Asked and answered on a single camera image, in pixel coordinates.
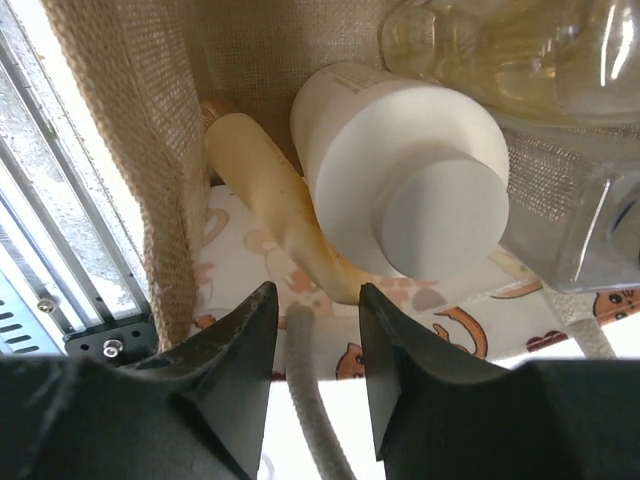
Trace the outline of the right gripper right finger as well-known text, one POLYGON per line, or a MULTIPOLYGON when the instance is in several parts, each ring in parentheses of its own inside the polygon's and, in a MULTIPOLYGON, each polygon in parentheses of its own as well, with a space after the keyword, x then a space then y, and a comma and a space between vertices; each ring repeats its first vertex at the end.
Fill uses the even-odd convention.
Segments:
POLYGON ((639 364, 514 370, 423 327, 371 284, 359 324, 375 454, 390 479, 635 479, 639 364))

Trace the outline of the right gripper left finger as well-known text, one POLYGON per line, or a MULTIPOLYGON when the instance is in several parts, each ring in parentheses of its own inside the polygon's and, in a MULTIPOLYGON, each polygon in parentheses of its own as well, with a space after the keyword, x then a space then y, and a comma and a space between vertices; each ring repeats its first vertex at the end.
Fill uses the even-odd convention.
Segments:
POLYGON ((278 324, 276 286, 171 350, 115 368, 1 362, 5 479, 254 479, 278 324))

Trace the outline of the beige squeeze tube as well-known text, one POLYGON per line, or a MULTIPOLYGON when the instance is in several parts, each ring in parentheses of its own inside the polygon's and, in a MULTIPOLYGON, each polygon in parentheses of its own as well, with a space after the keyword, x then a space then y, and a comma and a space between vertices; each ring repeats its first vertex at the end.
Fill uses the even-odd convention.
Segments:
POLYGON ((231 101, 215 97, 200 108, 210 167, 317 287, 337 303, 356 305, 371 276, 330 245, 307 184, 280 148, 231 101))

